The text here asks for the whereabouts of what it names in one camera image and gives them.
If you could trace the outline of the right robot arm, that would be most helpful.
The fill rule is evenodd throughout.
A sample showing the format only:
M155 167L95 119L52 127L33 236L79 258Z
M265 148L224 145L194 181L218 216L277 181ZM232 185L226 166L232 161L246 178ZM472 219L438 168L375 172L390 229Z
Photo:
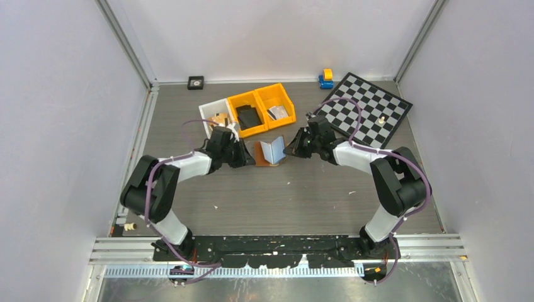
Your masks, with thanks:
M303 159L317 154L330 164L373 177L380 205L357 239L359 252L371 259L384 251L403 221L425 208L431 199L429 180L410 149L371 148L337 137L323 116L310 118L283 152Z

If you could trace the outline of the brown leather card holder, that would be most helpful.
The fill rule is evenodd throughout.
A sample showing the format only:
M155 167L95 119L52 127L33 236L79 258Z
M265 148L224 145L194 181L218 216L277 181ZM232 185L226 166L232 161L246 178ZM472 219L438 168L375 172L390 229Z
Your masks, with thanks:
M276 167L287 155L283 152L286 147L285 137L279 136L272 142L256 141L254 143L254 160L256 167Z

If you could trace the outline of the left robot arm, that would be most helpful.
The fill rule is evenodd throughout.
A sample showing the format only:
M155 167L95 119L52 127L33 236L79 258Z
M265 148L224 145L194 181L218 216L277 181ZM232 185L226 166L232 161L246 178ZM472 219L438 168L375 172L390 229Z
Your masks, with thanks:
M166 159L142 156L122 190L120 204L161 236L158 248L186 260L195 243L190 228L173 211L177 185L209 175L224 164L236 169L255 163L245 143L231 129L217 126L201 147L188 154Z

